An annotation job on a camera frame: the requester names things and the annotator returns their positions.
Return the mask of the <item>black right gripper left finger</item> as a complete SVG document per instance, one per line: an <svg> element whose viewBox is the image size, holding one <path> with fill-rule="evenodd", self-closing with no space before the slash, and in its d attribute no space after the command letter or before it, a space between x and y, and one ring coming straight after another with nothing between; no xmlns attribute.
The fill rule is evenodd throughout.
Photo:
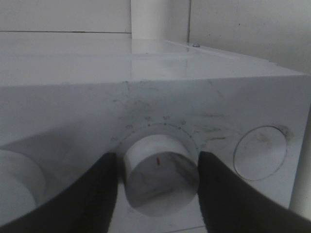
<svg viewBox="0 0 311 233"><path fill-rule="evenodd" d="M104 154L83 176L37 209L3 226L2 233L106 233L118 192L115 153Z"/></svg>

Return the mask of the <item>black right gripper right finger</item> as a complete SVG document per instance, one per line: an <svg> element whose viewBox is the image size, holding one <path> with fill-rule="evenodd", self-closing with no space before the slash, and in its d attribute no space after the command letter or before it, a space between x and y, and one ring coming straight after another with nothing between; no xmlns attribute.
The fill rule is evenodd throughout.
<svg viewBox="0 0 311 233"><path fill-rule="evenodd" d="M216 155L198 159L198 199L209 233L309 233L311 222L244 182Z"/></svg>

